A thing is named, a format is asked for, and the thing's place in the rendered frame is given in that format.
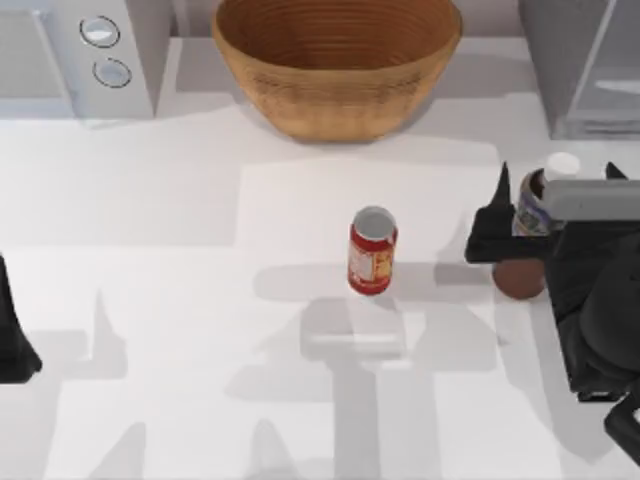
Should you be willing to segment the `pale grey rounded box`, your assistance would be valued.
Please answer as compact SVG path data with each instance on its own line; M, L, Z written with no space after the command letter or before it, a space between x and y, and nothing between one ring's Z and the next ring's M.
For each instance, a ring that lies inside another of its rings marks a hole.
M555 180L542 204L559 221L640 221L640 181Z

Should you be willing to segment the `small round microwave knob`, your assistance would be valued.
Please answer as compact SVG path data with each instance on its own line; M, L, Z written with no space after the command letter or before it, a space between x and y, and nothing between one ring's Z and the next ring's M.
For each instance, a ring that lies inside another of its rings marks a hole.
M115 58L104 58L96 61L92 67L94 78L103 86L121 89L132 81L130 68Z

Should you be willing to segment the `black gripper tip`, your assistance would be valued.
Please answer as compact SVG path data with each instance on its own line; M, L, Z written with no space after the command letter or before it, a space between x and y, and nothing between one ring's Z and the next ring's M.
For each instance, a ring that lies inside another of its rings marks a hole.
M0 254L0 385L25 384L42 366L19 322L6 262Z

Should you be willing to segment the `pale microwave oven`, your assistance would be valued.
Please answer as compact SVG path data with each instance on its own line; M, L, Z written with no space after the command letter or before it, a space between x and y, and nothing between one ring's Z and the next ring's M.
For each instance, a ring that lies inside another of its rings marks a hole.
M173 15L171 0L0 0L0 119L153 117ZM80 21L96 16L119 26L114 47L82 41ZM130 68L126 87L94 78L93 64L104 58Z

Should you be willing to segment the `brown bottle with white cap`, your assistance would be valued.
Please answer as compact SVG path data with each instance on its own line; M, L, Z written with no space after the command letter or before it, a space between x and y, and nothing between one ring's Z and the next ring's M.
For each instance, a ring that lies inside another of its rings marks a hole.
M575 179L579 172L578 157L567 152L555 152L542 168L528 173L520 184L512 234L520 237L548 235L553 221L543 207L544 189L550 181ZM544 261L536 258L501 261L493 267L492 277L497 289L505 296L529 300L545 288Z

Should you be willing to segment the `grey cabinet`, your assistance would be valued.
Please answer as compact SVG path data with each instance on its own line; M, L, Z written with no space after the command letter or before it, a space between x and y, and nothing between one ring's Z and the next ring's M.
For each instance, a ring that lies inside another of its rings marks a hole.
M640 141L640 0L518 0L550 136Z

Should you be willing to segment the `brown woven basket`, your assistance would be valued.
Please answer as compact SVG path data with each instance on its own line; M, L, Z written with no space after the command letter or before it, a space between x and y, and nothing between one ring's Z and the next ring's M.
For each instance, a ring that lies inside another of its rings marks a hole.
M399 129L462 36L453 0L221 0L212 36L248 100L302 141Z

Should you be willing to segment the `red and white can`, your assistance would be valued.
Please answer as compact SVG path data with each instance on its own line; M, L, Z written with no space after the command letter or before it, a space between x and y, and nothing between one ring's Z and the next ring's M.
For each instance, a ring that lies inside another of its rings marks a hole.
M347 279L356 292L373 296L389 287L397 239L396 220L386 208L370 205L355 214L349 230Z

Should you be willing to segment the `large round microwave knob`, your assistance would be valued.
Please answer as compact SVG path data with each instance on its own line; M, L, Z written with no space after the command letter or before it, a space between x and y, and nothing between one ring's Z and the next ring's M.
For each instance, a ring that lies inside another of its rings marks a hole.
M82 19L79 33L84 43L99 49L112 48L121 38L119 26L106 16Z

